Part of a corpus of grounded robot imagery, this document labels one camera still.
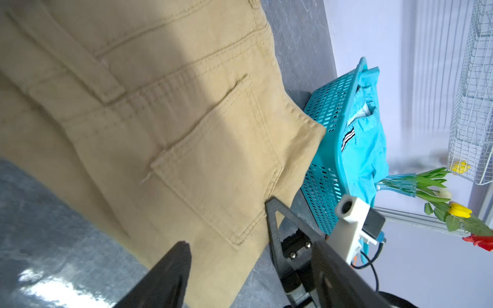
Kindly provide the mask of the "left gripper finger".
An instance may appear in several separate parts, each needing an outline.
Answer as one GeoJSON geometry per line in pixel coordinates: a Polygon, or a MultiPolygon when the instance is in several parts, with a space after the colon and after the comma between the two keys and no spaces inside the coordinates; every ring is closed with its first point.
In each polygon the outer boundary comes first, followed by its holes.
{"type": "Polygon", "coordinates": [[[321,236],[277,198],[264,206],[271,259],[290,307],[320,307],[311,258],[321,236]]]}

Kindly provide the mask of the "teal plastic basket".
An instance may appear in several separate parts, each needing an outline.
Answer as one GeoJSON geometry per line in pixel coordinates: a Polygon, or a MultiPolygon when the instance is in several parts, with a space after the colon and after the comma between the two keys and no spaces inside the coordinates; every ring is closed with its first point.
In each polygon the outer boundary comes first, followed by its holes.
{"type": "Polygon", "coordinates": [[[355,69],[315,90],[304,109],[309,117],[326,129],[301,191],[318,228],[327,235],[338,222],[335,208],[348,192],[342,143],[358,82],[367,69],[367,60],[362,57],[355,69]]]}

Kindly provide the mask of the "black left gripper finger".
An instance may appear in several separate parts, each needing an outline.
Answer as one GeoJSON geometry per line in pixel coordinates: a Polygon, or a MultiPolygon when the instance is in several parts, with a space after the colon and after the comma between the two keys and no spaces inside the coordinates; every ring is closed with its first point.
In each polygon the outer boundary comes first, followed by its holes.
{"type": "Polygon", "coordinates": [[[182,307],[191,271],[190,245],[177,242],[116,307],[182,307]]]}
{"type": "Polygon", "coordinates": [[[324,240],[313,243],[311,266],[320,307],[390,306],[324,240]]]}

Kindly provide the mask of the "khaki long pants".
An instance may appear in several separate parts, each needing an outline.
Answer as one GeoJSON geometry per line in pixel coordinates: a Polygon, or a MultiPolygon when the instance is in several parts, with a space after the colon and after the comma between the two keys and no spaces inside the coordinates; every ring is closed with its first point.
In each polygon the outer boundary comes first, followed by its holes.
{"type": "Polygon", "coordinates": [[[147,267],[188,242],[191,307],[233,303],[325,133],[259,1],[1,3],[1,155],[147,267]]]}

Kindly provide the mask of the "teal pants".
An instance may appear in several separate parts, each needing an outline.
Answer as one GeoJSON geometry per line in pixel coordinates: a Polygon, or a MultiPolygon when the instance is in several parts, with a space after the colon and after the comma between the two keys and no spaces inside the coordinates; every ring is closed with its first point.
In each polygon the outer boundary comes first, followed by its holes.
{"type": "Polygon", "coordinates": [[[374,202],[376,184],[389,175],[386,137],[380,117],[378,67],[361,72],[353,102],[345,120],[342,164],[350,195],[369,205],[374,202]]]}

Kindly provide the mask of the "glass vase with flowers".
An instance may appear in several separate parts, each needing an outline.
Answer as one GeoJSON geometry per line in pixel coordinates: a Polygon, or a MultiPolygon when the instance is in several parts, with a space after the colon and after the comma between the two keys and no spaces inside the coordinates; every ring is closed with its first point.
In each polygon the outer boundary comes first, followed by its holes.
{"type": "Polygon", "coordinates": [[[376,184],[378,191],[393,191],[424,201],[424,213],[434,215],[445,223],[448,232],[468,233],[463,240],[488,252],[492,251],[492,229],[472,213],[468,207],[453,201],[445,186],[447,168],[436,168],[419,174],[389,175],[376,184]]]}

